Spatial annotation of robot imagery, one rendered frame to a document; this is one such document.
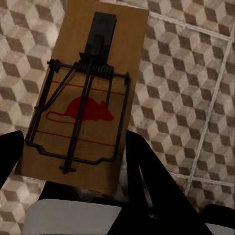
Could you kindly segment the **mousetrap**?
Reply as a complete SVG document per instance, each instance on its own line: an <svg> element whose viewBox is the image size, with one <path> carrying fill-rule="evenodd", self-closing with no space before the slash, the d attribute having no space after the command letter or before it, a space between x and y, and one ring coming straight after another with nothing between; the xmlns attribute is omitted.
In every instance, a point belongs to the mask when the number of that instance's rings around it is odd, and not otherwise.
<svg viewBox="0 0 235 235"><path fill-rule="evenodd" d="M14 174L116 195L149 11L69 1Z"/></svg>

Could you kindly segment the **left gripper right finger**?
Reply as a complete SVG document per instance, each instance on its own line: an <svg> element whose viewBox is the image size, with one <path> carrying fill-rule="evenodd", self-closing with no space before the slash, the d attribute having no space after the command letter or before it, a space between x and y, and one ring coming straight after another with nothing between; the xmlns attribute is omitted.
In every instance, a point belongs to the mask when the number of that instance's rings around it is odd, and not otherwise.
<svg viewBox="0 0 235 235"><path fill-rule="evenodd" d="M127 130L125 147L131 235L213 235L144 137ZM140 169L158 218L148 215Z"/></svg>

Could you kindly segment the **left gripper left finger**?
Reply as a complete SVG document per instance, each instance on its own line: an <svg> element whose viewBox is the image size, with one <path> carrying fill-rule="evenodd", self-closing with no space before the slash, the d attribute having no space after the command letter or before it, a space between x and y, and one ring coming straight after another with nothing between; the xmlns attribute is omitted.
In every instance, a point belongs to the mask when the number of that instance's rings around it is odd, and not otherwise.
<svg viewBox="0 0 235 235"><path fill-rule="evenodd" d="M24 140L20 130L0 136L0 189L22 155Z"/></svg>

